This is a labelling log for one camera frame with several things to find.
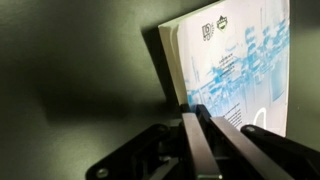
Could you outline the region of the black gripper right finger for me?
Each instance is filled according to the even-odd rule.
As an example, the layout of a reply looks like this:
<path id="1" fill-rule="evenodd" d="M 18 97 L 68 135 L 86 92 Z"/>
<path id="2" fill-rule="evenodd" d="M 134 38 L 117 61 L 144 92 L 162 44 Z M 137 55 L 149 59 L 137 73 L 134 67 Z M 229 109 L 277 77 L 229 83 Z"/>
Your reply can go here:
<path id="1" fill-rule="evenodd" d="M 293 177 L 223 117 L 196 107 L 224 180 L 293 180 Z"/>

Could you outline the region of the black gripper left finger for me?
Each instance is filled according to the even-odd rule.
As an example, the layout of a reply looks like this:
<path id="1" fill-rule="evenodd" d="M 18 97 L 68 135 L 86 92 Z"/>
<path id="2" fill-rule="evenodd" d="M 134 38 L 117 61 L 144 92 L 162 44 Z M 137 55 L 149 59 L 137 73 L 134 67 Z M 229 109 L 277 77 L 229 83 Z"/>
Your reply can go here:
<path id="1" fill-rule="evenodd" d="M 181 106 L 181 112 L 192 180 L 222 180 L 223 175 L 196 114 L 186 104 Z"/>

